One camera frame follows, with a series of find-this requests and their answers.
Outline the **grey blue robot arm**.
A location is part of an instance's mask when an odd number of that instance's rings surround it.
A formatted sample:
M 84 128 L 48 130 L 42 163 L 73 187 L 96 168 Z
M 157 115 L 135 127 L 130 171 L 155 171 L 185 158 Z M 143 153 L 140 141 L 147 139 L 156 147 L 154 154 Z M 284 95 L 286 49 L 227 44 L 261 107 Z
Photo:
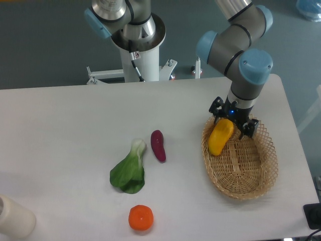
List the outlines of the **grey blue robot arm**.
M 217 1 L 229 22 L 222 33 L 206 32 L 196 55 L 231 80 L 225 100 L 217 97 L 209 111 L 227 118 L 242 136 L 252 137 L 259 125 L 250 112 L 267 81 L 273 61 L 251 48 L 272 26 L 271 11 L 252 1 Z M 121 53 L 125 81 L 159 81 L 165 68 L 159 65 L 159 46 L 166 36 L 163 21 L 151 11 L 150 1 L 92 1 L 85 20 L 101 38 L 111 38 Z

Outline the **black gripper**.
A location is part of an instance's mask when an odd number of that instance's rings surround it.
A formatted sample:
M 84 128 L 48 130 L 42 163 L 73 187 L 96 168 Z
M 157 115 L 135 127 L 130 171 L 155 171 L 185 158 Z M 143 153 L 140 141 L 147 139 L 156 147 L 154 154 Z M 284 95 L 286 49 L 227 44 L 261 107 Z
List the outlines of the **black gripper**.
M 257 132 L 259 126 L 259 120 L 252 118 L 249 119 L 250 108 L 238 108 L 235 102 L 231 103 L 229 100 L 223 101 L 221 97 L 216 97 L 212 102 L 209 112 L 214 117 L 214 124 L 216 125 L 220 119 L 227 118 L 236 125 L 241 125 L 239 140 L 244 136 L 253 138 Z

